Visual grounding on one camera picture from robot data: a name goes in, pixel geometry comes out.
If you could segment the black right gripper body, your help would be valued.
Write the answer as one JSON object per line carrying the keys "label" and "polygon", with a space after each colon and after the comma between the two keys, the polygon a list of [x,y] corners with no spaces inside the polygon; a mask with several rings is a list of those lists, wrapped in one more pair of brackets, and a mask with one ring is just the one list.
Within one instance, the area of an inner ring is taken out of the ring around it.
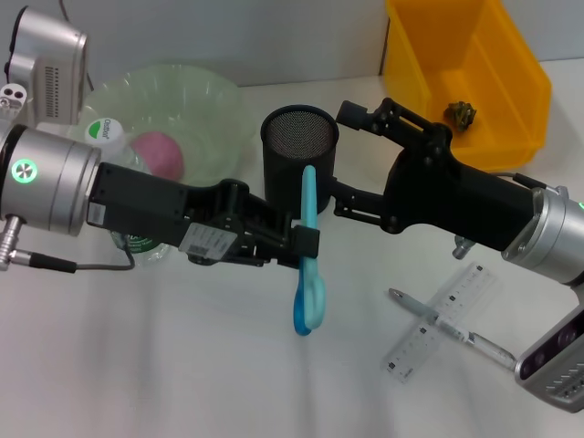
{"label": "black right gripper body", "polygon": [[533,194],[465,165],[441,130],[402,145],[383,193],[382,228],[399,234],[428,224],[502,252],[535,214]]}

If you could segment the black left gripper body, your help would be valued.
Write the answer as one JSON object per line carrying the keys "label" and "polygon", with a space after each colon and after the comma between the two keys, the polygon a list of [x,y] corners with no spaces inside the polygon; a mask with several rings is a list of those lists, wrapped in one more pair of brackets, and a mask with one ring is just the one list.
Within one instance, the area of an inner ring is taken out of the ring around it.
{"label": "black left gripper body", "polygon": [[87,223],[179,248],[191,224],[219,228],[225,217],[240,214],[249,194],[237,180],[193,187],[103,162],[90,191]]}

